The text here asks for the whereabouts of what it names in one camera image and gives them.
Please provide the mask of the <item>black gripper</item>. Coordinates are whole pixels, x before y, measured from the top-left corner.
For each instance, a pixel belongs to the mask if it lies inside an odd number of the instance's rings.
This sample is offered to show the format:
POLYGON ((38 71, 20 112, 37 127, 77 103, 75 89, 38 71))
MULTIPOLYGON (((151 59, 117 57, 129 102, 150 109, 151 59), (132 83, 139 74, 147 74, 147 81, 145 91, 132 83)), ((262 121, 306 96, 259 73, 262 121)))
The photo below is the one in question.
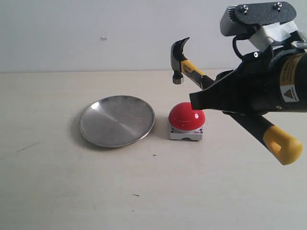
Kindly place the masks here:
POLYGON ((238 84, 233 69, 217 74, 203 90, 189 94, 192 108, 237 114, 305 113, 307 52, 293 46, 293 42, 304 41, 300 33, 293 32, 281 48, 270 46, 259 60, 241 64, 238 84))

